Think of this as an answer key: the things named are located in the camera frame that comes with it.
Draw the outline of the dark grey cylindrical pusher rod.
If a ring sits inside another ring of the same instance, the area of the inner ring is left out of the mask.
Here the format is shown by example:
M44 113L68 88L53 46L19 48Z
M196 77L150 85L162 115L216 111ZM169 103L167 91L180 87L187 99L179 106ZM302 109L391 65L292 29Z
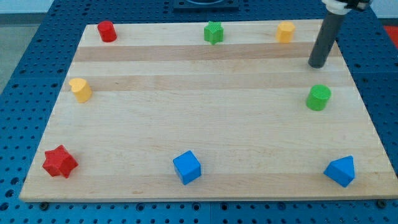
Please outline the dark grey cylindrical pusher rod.
M311 67L322 68L324 66L344 18L345 15L327 13L308 60Z

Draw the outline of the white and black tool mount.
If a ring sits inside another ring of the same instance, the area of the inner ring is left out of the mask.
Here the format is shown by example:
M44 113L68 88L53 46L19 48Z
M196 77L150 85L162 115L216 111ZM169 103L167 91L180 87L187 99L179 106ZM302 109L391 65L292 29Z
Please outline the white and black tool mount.
M336 15L346 15L351 10L363 12L373 0L322 0L328 12Z

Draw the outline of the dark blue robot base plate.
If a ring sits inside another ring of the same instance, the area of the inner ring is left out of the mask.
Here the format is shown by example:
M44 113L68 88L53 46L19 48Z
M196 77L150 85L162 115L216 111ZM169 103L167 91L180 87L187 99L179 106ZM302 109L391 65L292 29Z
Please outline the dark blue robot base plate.
M239 9L240 0L174 0L173 10L181 11L209 11L217 9Z

